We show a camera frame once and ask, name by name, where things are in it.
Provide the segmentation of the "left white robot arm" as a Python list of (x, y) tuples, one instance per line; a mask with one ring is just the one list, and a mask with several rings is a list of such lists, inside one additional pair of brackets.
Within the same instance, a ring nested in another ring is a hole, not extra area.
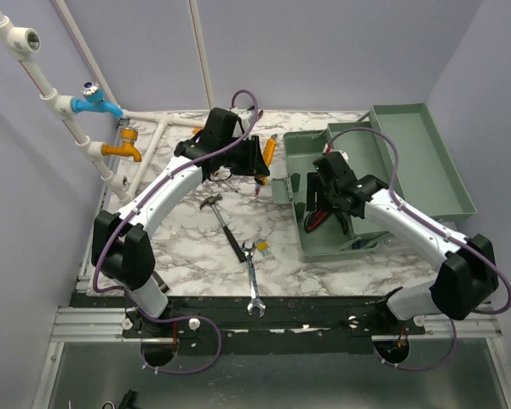
[(235, 176), (269, 176), (259, 138), (251, 132), (254, 122), (232, 110), (212, 109), (204, 127), (176, 145), (169, 163), (142, 193), (115, 213), (101, 211), (94, 220), (95, 273), (119, 284), (145, 312), (142, 325), (155, 337), (170, 330), (172, 317), (153, 276), (151, 238), (175, 206), (219, 169)]

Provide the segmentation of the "yellow handle tool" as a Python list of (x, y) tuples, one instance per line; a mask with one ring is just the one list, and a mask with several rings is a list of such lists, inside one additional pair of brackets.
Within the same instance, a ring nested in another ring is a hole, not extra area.
[(262, 157), (263, 157), (266, 167), (269, 167), (273, 161), (273, 155), (275, 152), (277, 139), (278, 139), (277, 134), (271, 135), (269, 137), (269, 139), (267, 140), (266, 145), (264, 147)]

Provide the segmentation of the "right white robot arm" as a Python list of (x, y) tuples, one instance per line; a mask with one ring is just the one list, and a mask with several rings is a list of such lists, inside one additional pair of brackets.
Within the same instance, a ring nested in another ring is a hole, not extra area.
[(365, 219), (403, 240), (437, 272), (433, 282), (386, 295), (375, 312), (376, 327), (395, 333), (418, 315), (463, 320), (498, 287), (490, 240), (447, 228), (399, 199), (373, 175), (358, 178), (339, 152), (313, 161), (307, 176), (307, 210)]

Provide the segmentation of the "claw hammer black handle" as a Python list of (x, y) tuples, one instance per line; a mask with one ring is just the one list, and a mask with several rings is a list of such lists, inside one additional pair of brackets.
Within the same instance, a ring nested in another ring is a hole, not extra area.
[(225, 223), (225, 220), (223, 219), (223, 217), (218, 209), (217, 203), (220, 200), (222, 200), (222, 196), (220, 194), (217, 194), (214, 196), (209, 196), (203, 200), (203, 202), (199, 206), (199, 209), (202, 210), (204, 207), (210, 207), (213, 210), (215, 217), (216, 217), (217, 221), (219, 222), (223, 233), (226, 235), (227, 241), (228, 241), (229, 245), (232, 247), (233, 252), (237, 256), (238, 260), (240, 262), (246, 262), (246, 257), (244, 255), (243, 251), (241, 250), (241, 247), (239, 246), (238, 241), (234, 238), (233, 233), (229, 229), (228, 225)]

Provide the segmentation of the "red black utility knife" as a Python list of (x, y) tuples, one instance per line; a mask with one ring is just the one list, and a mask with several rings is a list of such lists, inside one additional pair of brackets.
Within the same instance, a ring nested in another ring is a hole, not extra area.
[(323, 210), (312, 211), (307, 214), (304, 219), (304, 230), (306, 233), (311, 233), (318, 228), (327, 218), (329, 213)]

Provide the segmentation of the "small red blue screwdriver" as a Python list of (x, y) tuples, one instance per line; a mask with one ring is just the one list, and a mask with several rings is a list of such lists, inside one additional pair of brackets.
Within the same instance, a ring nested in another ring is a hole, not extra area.
[(258, 196), (261, 188), (265, 186), (267, 183), (267, 178), (265, 176), (258, 176), (255, 178), (255, 195)]

